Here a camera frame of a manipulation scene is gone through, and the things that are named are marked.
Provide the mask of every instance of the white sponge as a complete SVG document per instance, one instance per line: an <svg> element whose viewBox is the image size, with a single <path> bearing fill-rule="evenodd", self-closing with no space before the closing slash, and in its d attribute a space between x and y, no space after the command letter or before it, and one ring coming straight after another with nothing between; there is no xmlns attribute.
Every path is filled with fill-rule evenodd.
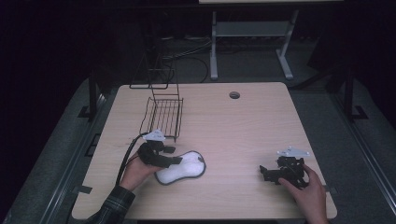
<svg viewBox="0 0 396 224"><path fill-rule="evenodd" d="M190 151L179 157L183 158L180 164L172 164L169 168L155 173L160 184L170 185L180 179L197 178L204 174L206 164L201 154Z"/></svg>

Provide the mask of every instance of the metal wire rack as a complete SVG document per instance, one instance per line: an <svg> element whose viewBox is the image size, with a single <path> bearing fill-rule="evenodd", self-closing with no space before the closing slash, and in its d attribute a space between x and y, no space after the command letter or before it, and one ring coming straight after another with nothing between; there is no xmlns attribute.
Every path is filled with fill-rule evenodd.
<svg viewBox="0 0 396 224"><path fill-rule="evenodd" d="M150 133L154 130L161 130L166 138L173 138L176 142L180 134L181 117L183 110L183 98L180 98L175 62L162 64L159 55L153 66L149 66L146 55L143 55L139 67L132 78L130 89L150 89L152 95L148 98L145 117L140 126L140 133ZM146 73L147 86L136 83L137 76L142 77ZM175 92L169 91L169 83L176 80Z"/></svg>

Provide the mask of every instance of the wooden table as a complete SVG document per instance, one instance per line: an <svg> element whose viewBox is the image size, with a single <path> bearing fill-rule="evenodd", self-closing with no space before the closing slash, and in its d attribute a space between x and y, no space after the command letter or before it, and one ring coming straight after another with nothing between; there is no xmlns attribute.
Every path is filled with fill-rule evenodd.
<svg viewBox="0 0 396 224"><path fill-rule="evenodd" d="M165 140L173 155L195 150L206 162L205 174L170 186L154 176L134 193L127 214L133 219L273 219L303 217L281 186L263 180L259 165L277 169L276 152L288 146L309 151L305 163L317 171L315 154L282 83L180 84L184 100L179 138ZM239 99L229 93L237 91ZM138 136L150 90L119 89L72 216L85 219L99 210L113 189L120 163ZM137 142L134 153L143 140ZM327 195L328 217L336 216Z"/></svg>

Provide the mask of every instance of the cable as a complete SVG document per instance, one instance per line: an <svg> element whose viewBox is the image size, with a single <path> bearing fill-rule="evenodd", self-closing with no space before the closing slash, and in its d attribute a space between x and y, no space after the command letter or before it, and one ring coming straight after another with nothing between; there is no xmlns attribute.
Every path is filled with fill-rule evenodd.
<svg viewBox="0 0 396 224"><path fill-rule="evenodd" d="M126 167L126 165L127 165L127 161L128 161L128 158L129 158L129 155L131 154L131 151L132 151L132 149L134 148L134 145L136 144L137 140L139 140L139 138L141 138L143 135L146 135L146 134L148 134L148 133L141 133L141 134L139 134L139 135L134 139L134 141L132 141L131 145L129 145L128 150L126 151L125 156L124 156L124 158L123 158L123 160L122 160L122 163L121 163L121 166L120 166L120 170L119 170L119 174L117 175L116 186L120 184L122 174L123 174L123 172L124 172L124 170L125 170L125 167Z"/></svg>

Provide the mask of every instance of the human hand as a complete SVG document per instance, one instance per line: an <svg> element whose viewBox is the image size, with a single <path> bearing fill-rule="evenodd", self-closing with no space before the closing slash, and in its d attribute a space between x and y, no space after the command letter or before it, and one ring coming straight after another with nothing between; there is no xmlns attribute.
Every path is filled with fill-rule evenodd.
<svg viewBox="0 0 396 224"><path fill-rule="evenodd" d="M163 168L143 163L135 153L127 162L120 186L132 191L142 184L149 175L161 169Z"/></svg>
<svg viewBox="0 0 396 224"><path fill-rule="evenodd" d="M327 224L329 221L326 216L326 190L317 173L305 164L303 167L309 176L309 184L306 188L297 189L284 178L279 178L279 183L294 197L308 223Z"/></svg>

